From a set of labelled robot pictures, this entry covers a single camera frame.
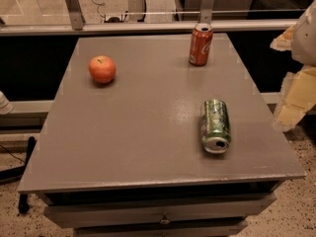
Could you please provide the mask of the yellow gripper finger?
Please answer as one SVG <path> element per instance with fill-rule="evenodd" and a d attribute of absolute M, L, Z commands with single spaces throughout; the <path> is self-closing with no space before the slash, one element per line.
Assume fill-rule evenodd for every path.
<path fill-rule="evenodd" d="M 297 73 L 283 78 L 274 111 L 273 128 L 289 131 L 316 106 L 316 68 L 304 65 Z"/>
<path fill-rule="evenodd" d="M 281 35 L 273 39 L 270 48 L 278 51 L 291 50 L 291 42 L 293 37 L 294 26 L 287 28 Z"/>

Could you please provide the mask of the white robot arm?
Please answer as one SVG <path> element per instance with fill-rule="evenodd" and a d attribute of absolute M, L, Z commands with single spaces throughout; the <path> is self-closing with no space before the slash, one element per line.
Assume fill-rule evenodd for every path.
<path fill-rule="evenodd" d="M 287 72 L 274 111 L 273 127 L 289 131 L 316 106 L 316 0 L 297 22 L 275 38 L 270 48 L 291 52 L 302 64 L 299 72 Z"/>

